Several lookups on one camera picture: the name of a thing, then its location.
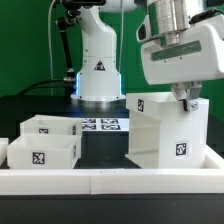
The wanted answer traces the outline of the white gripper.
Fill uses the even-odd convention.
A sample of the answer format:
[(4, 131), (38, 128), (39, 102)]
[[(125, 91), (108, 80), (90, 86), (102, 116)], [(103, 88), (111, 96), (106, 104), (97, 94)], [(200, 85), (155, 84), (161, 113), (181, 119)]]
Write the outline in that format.
[(146, 42), (141, 59), (149, 84), (174, 83), (171, 91), (178, 101), (183, 100), (184, 110), (197, 110), (200, 81), (224, 78), (224, 15), (181, 32), (180, 43), (174, 46), (162, 48), (159, 40)]

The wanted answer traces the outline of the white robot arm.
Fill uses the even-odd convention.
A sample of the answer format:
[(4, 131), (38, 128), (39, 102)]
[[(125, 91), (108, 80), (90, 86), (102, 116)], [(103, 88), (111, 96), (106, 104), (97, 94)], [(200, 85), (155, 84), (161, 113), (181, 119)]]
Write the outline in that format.
[(61, 0), (68, 26), (79, 23), (83, 63), (75, 97), (115, 101), (122, 97), (116, 69), (115, 31), (101, 12), (145, 11), (136, 39), (142, 44), (144, 76), (169, 84), (187, 111), (198, 108), (204, 80), (224, 78), (224, 11), (209, 0)]

